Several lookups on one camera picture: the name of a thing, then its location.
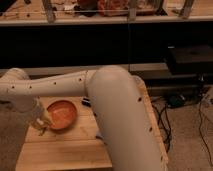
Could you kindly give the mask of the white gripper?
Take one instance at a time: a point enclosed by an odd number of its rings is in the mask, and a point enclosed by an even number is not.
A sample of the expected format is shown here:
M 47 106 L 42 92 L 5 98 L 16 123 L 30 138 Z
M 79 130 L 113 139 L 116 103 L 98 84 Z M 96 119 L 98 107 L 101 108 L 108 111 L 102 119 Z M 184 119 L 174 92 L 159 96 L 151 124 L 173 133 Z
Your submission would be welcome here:
M 35 105 L 31 109 L 23 111 L 21 116 L 29 125 L 38 131 L 39 136 L 45 133 L 46 127 L 52 125 L 49 113 L 44 112 L 44 107 L 38 99 L 35 100 Z

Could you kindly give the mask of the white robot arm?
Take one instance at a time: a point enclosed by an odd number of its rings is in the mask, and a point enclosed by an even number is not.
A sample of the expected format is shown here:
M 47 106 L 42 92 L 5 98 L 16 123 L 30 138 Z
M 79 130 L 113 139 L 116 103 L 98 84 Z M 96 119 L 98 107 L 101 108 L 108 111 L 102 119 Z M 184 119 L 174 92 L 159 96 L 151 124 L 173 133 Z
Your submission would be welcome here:
M 41 97 L 86 96 L 114 171 L 168 171 L 140 82 L 114 65 L 41 79 L 12 68 L 0 77 L 0 99 L 34 120 L 42 113 Z

